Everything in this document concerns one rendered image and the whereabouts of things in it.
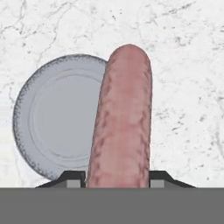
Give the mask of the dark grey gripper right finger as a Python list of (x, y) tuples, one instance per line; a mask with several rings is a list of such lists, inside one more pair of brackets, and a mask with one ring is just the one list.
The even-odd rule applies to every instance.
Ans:
[(174, 179), (167, 171), (149, 171), (150, 188), (193, 188), (185, 182)]

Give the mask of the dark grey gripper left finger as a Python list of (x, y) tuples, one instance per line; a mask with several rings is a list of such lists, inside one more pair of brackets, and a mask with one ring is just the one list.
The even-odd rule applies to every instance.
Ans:
[(84, 171), (64, 171), (57, 179), (39, 185), (38, 188), (85, 188), (85, 179)]

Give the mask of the pink sausage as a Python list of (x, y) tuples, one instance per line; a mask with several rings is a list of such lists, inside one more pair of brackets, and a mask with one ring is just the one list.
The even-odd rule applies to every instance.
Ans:
[(147, 54), (123, 45), (103, 76), (87, 187), (149, 186), (152, 73)]

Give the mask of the grey round plate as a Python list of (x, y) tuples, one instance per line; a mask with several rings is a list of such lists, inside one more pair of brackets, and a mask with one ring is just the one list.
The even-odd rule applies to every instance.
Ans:
[(95, 116), (107, 61), (71, 54), (39, 68), (21, 88), (13, 111), (17, 149), (39, 175), (88, 167)]

